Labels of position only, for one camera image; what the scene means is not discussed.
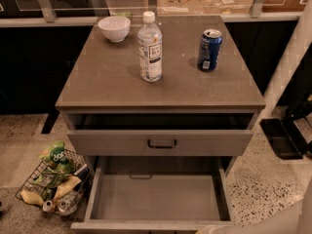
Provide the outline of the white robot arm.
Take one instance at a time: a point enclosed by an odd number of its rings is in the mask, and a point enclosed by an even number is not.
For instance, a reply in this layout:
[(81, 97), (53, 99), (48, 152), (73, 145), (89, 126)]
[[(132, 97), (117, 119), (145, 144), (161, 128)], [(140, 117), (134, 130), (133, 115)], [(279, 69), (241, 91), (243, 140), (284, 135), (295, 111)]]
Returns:
[[(306, 4), (277, 68), (265, 91), (266, 107), (261, 116), (272, 113), (312, 42), (312, 0)], [(302, 200), (261, 223), (235, 226), (206, 226), (195, 234), (311, 234), (312, 180)]]

